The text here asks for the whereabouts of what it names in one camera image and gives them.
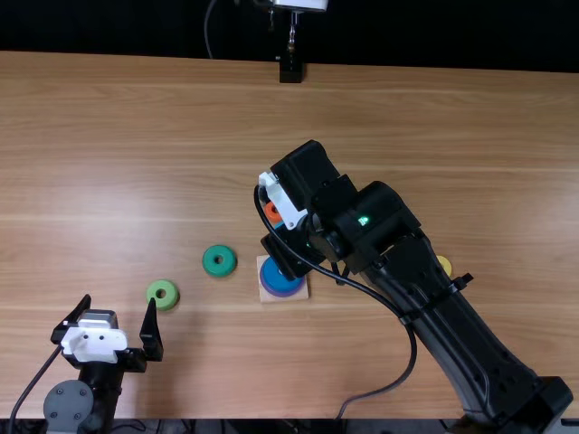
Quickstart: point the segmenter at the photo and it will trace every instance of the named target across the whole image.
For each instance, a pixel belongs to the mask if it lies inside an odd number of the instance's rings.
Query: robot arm
[[[573,400],[561,378],[538,377],[493,335],[461,294],[472,276],[451,280],[443,272],[420,223],[388,185],[358,192],[315,141],[262,174],[260,185],[262,195],[272,192],[285,244],[315,264],[344,261],[395,304],[460,397],[465,416],[451,432],[544,432]],[[261,242],[286,278],[310,270],[271,234]]]
[[[61,350],[80,374],[78,380],[61,382],[46,395],[43,410],[48,422],[47,433],[108,433],[123,375],[143,373],[148,361],[163,360],[154,298],[148,304],[139,335],[143,348],[129,348],[115,312],[91,309],[90,296],[84,296],[52,331],[51,341],[58,346],[16,403],[10,418],[10,433],[14,432],[16,412],[26,395]]]

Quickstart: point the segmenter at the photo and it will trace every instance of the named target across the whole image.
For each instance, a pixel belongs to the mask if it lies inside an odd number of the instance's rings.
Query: wood grain
[[[408,343],[383,308],[321,276],[311,299],[263,306],[257,175],[310,138],[358,186],[413,209],[499,338],[579,391],[579,76],[0,53],[0,416],[85,293],[138,344],[145,288],[171,278],[166,359],[127,374],[120,418],[323,418],[390,382]],[[204,250],[232,246],[223,280]],[[62,359],[45,393],[75,378]],[[452,418],[460,404],[421,346],[410,380],[348,417]],[[573,403],[567,417],[579,417]]]

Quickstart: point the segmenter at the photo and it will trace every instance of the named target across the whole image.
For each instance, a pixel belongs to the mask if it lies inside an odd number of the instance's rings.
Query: blue ring
[[[299,291],[304,282],[304,278],[295,278],[293,280],[284,278],[273,258],[267,258],[263,262],[260,280],[265,290],[275,297],[293,296]]]

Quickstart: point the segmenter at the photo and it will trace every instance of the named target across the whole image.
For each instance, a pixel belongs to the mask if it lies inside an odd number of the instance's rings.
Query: cable
[[[400,384],[405,382],[406,379],[410,376],[410,374],[412,373],[412,371],[414,369],[414,365],[416,364],[416,354],[418,351],[417,351],[417,347],[416,347],[416,337],[414,336],[413,330],[408,325],[405,325],[404,329],[406,330],[406,333],[408,334],[408,339],[410,340],[410,359],[408,360],[408,364],[406,365],[406,369],[404,369],[403,373],[396,380],[391,382],[390,384],[388,384],[384,387],[381,387],[380,389],[376,389],[375,391],[366,392],[366,393],[362,393],[360,395],[351,396],[350,398],[345,400],[344,403],[342,404],[342,408],[340,409],[340,412],[337,414],[337,417],[336,417],[337,420],[342,419],[342,416],[344,416],[344,411],[346,411],[346,407],[349,404],[351,404],[352,402],[358,401],[358,400],[363,400],[364,398],[369,398],[371,396],[376,396],[376,395],[379,395],[382,393],[392,391],[396,387],[398,387]]]
[[[131,422],[139,423],[140,427],[136,427],[135,425],[132,425],[130,423],[122,423],[120,425],[117,425],[116,427],[113,427],[110,430],[110,432],[116,431],[117,429],[121,429],[121,428],[132,428],[132,429],[136,429],[137,431],[140,431],[140,432],[145,432],[147,430],[147,425],[145,425],[141,420],[133,419],[133,420],[131,420]]]
[[[185,432],[187,433],[194,433],[195,432],[195,424],[197,423],[196,419],[189,420],[189,423],[185,419],[181,419],[181,423],[185,427]]]
[[[211,11],[214,9],[215,3],[217,3],[217,0],[211,0],[209,2],[207,10],[205,11],[205,18],[203,20],[203,35],[205,38],[205,48],[207,49],[207,55],[209,56],[209,59],[212,59],[214,54],[211,52],[211,47],[209,46],[209,32],[207,27],[209,26],[209,17],[211,16]]]
[[[384,306],[386,306],[393,314],[396,315],[396,317],[400,318],[402,316],[402,312],[400,311],[400,309],[398,309],[398,307],[395,306],[386,297],[378,294],[377,292],[374,292],[371,288],[369,288],[365,285],[362,285],[361,283],[358,283],[355,280],[340,276],[339,274],[336,274],[336,273],[330,271],[329,269],[325,269],[323,267],[320,267],[318,264],[316,264],[316,263],[312,262],[311,260],[301,256],[294,249],[292,249],[288,245],[288,243],[285,240],[283,240],[281,238],[281,236],[275,231],[275,229],[273,229],[273,226],[271,226],[270,221],[268,220],[268,218],[265,215],[265,212],[261,208],[260,187],[258,185],[256,185],[255,189],[253,190],[253,202],[255,204],[255,209],[257,210],[257,213],[260,215],[261,221],[263,222],[263,224],[265,225],[265,227],[267,228],[267,230],[271,234],[271,236],[273,238],[275,238],[276,241],[285,250],[287,250],[290,254],[292,254],[294,257],[296,257],[296,259],[301,260],[307,266],[311,267],[315,271],[318,271],[325,276],[328,276],[329,278],[332,278],[336,281],[343,282],[352,288],[356,288],[356,289],[364,292],[365,294],[367,294],[368,296],[370,296],[374,300],[376,300],[379,303],[382,303]],[[381,393],[389,392],[389,391],[395,389],[396,387],[398,387],[400,384],[402,384],[410,376],[410,374],[412,373],[412,371],[414,369],[414,365],[416,364],[416,355],[417,355],[418,349],[417,349],[417,345],[416,345],[416,337],[414,336],[414,332],[411,329],[411,327],[409,325],[403,325],[403,327],[406,330],[406,333],[408,334],[408,339],[410,341],[410,358],[408,359],[408,364],[406,365],[406,369],[404,369],[402,374],[396,380],[391,382],[390,384],[388,384],[384,387],[381,387],[380,389],[376,389],[375,391],[366,392],[366,393],[362,393],[359,395],[354,395],[354,396],[348,398],[347,400],[345,400],[344,403],[342,404],[342,407],[340,408],[340,411],[339,411],[337,417],[336,417],[337,420],[340,420],[342,418],[342,416],[344,415],[344,412],[346,411],[346,407],[350,403],[352,403],[354,401],[358,401],[358,400],[363,400],[364,398],[369,398],[371,396],[376,396],[376,395],[381,394]]]
[[[20,395],[20,398],[18,398],[18,401],[16,402],[14,408],[12,409],[12,413],[10,413],[10,421],[8,422],[8,434],[14,434],[14,425],[16,422],[16,413],[20,410],[22,403],[24,402],[24,400],[26,399],[26,397],[28,396],[30,391],[33,389],[33,387],[36,385],[36,383],[38,383],[38,381],[44,375],[46,370],[50,367],[52,362],[54,362],[54,359],[56,359],[56,357],[58,357],[58,354],[61,352],[61,349],[62,349],[62,347],[60,345],[56,346],[56,348],[54,349],[52,354],[48,357],[46,362],[44,362],[44,364],[41,366],[38,373],[36,373],[36,375],[34,376],[32,381],[30,382],[30,384],[28,384],[26,386],[26,389],[24,389],[24,392],[22,392],[22,395]]]

